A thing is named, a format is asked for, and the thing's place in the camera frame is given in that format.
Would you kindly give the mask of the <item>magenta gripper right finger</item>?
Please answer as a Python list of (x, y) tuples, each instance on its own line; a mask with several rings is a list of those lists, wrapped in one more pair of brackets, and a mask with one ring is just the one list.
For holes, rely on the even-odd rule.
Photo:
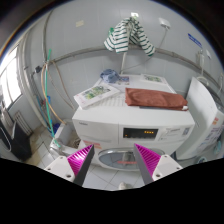
[(133, 153), (145, 185), (182, 169), (169, 155), (160, 155), (138, 144), (134, 145)]

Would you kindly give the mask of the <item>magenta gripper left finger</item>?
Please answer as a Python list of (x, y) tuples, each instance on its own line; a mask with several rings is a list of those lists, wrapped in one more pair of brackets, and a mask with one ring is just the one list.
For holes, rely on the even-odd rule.
[(94, 145), (89, 145), (68, 157), (59, 156), (45, 171), (82, 186), (94, 153)]

